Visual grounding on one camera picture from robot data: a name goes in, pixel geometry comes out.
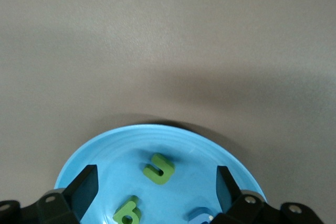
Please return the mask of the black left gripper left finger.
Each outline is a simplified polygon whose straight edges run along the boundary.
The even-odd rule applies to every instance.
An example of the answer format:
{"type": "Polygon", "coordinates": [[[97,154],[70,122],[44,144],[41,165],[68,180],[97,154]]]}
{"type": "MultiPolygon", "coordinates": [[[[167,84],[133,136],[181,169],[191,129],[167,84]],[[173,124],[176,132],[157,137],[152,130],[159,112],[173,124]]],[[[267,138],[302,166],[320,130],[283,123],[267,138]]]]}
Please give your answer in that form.
{"type": "Polygon", "coordinates": [[[98,193],[97,165],[87,165],[62,191],[22,209],[22,224],[80,224],[98,193]]]}

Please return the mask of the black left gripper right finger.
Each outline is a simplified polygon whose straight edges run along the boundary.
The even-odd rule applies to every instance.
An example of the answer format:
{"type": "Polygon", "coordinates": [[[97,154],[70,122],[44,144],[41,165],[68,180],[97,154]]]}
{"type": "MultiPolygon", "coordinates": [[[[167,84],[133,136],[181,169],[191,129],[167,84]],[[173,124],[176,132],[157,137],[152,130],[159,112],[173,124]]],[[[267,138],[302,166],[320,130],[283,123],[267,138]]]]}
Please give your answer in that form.
{"type": "Polygon", "coordinates": [[[218,166],[216,195],[221,207],[212,224],[280,224],[280,211],[253,191],[243,192],[228,167],[218,166]]]}

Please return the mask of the blue foam letter m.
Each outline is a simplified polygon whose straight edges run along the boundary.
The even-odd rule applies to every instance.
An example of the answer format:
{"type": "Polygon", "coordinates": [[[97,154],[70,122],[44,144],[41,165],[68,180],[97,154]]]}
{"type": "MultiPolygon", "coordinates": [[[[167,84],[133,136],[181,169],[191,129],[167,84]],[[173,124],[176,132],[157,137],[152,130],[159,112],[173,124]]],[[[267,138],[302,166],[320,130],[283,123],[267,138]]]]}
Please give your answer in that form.
{"type": "Polygon", "coordinates": [[[190,212],[187,224],[210,224],[213,219],[214,216],[210,209],[199,207],[190,212]]]}

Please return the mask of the green foam letter q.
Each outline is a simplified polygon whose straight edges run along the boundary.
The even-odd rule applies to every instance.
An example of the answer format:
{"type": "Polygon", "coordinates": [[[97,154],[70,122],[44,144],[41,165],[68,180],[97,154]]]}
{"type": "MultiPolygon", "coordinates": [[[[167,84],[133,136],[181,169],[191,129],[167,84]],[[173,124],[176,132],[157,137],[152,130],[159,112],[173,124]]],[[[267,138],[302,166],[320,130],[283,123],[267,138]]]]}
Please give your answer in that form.
{"type": "Polygon", "coordinates": [[[127,199],[114,213],[117,224],[140,224],[142,213],[137,207],[139,198],[135,195],[127,199]]]}

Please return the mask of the green foam letter n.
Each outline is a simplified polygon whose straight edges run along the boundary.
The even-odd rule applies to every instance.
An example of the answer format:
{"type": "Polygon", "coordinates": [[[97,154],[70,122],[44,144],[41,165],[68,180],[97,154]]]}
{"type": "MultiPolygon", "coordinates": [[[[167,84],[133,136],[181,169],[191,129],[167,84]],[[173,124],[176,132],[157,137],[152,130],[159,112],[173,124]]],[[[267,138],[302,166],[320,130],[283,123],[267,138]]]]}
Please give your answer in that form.
{"type": "Polygon", "coordinates": [[[151,162],[146,164],[143,175],[157,185],[166,184],[175,173],[175,165],[160,153],[155,153],[151,162]]]}

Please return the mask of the blue plate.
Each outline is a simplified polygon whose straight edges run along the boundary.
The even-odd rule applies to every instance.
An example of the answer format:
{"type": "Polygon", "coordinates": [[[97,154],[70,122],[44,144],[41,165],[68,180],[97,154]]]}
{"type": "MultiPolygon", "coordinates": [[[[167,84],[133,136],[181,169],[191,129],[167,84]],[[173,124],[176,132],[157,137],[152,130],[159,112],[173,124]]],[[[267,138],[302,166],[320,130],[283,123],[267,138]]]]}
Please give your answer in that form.
{"type": "Polygon", "coordinates": [[[187,224],[195,208],[221,212],[216,195],[218,166],[226,166],[241,190],[263,191],[248,169],[227,150],[196,133],[176,127],[141,124],[102,133],[65,163],[56,188],[65,188],[87,166],[97,165],[98,193],[82,224],[117,224],[115,211],[131,196],[139,198],[140,224],[187,224]],[[146,164],[160,153],[175,165],[164,185],[143,175],[146,164]]]}

